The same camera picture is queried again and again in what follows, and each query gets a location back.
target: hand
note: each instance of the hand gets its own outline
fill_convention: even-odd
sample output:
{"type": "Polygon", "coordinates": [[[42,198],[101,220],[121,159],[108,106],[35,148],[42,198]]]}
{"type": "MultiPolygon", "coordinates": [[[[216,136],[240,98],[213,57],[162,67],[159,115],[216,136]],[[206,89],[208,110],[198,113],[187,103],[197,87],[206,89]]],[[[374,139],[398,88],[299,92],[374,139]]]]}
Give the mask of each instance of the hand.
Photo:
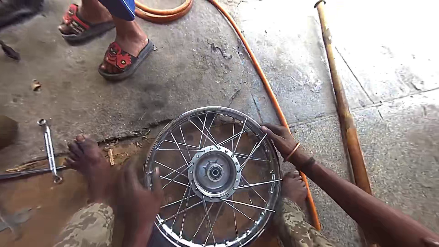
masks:
{"type": "Polygon", "coordinates": [[[146,246],[163,199],[158,167],[153,175],[154,190],[148,190],[140,184],[135,172],[139,159],[131,158],[119,176],[118,201],[125,220],[123,246],[146,246]]]}
{"type": "MultiPolygon", "coordinates": [[[[273,141],[284,159],[297,145],[297,142],[286,127],[266,123],[261,127],[261,130],[273,141]]],[[[308,160],[309,156],[299,147],[287,161],[291,162],[300,170],[308,160]]]]}

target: combination wrench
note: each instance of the combination wrench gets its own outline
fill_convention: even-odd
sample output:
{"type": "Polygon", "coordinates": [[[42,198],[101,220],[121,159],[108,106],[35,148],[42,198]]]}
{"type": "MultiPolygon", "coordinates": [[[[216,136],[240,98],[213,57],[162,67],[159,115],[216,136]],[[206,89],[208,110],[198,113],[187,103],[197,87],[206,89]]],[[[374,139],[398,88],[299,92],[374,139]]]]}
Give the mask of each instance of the combination wrench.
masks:
{"type": "Polygon", "coordinates": [[[57,167],[55,164],[54,146],[52,144],[52,136],[50,134],[50,127],[47,124],[47,120],[40,119],[37,124],[43,128],[44,131],[44,144],[46,145],[47,159],[49,160],[50,171],[53,175],[53,182],[59,184],[62,182],[62,177],[57,174],[57,167]]]}

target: concrete floor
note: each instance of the concrete floor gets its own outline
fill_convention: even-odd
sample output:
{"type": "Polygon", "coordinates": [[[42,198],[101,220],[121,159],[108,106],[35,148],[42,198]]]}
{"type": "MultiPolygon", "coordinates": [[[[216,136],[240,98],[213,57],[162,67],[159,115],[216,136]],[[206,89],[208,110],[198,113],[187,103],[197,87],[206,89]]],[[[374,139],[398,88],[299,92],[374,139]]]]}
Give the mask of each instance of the concrete floor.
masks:
{"type": "MultiPolygon", "coordinates": [[[[220,2],[244,31],[295,137],[349,179],[314,2],[220,2]]],[[[18,121],[20,130],[15,144],[0,151],[0,169],[44,156],[39,118],[50,119],[58,153],[81,132],[98,140],[138,136],[205,105],[277,122],[248,55],[208,1],[196,0],[188,15],[170,24],[139,20],[158,49],[120,83],[97,73],[114,30],[77,47],[59,35],[69,3],[47,0],[41,15],[0,32],[22,56],[16,63],[0,54],[0,114],[18,121]],[[31,90],[32,79],[43,85],[40,92],[31,90]]],[[[434,21],[432,4],[438,5],[334,0],[327,17],[375,196],[439,232],[439,49],[427,25],[434,21]]],[[[339,246],[359,246],[355,222],[314,184],[312,190],[323,233],[339,246]]]]}

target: sandal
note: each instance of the sandal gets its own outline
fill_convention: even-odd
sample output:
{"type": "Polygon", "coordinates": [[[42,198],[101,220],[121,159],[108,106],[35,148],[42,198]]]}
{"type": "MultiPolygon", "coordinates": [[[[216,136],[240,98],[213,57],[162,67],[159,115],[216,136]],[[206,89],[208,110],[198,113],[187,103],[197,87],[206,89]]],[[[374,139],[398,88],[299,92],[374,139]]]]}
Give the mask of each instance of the sandal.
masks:
{"type": "Polygon", "coordinates": [[[139,68],[140,64],[151,53],[153,47],[154,44],[150,39],[148,39],[148,44],[139,52],[139,55],[135,57],[128,52],[123,51],[116,42],[113,42],[108,47],[104,60],[119,70],[122,70],[122,72],[108,73],[101,70],[102,64],[99,66],[98,72],[107,80],[123,80],[134,74],[134,72],[139,68]]]}
{"type": "Polygon", "coordinates": [[[62,17],[64,24],[76,32],[72,34],[62,34],[67,42],[81,43],[99,36],[114,28],[113,21],[103,22],[99,24],[91,24],[81,18],[78,13],[78,5],[71,4],[68,11],[62,17]]]}

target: bangle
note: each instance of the bangle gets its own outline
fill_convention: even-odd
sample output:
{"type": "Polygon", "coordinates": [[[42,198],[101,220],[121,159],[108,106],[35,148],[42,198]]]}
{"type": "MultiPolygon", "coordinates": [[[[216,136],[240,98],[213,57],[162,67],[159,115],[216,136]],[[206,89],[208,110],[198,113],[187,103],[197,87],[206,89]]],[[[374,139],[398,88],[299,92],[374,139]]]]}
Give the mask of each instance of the bangle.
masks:
{"type": "Polygon", "coordinates": [[[296,144],[296,146],[293,148],[293,151],[291,151],[291,153],[284,159],[284,162],[288,161],[288,159],[293,155],[294,152],[296,152],[299,146],[300,146],[300,142],[296,144]]]}

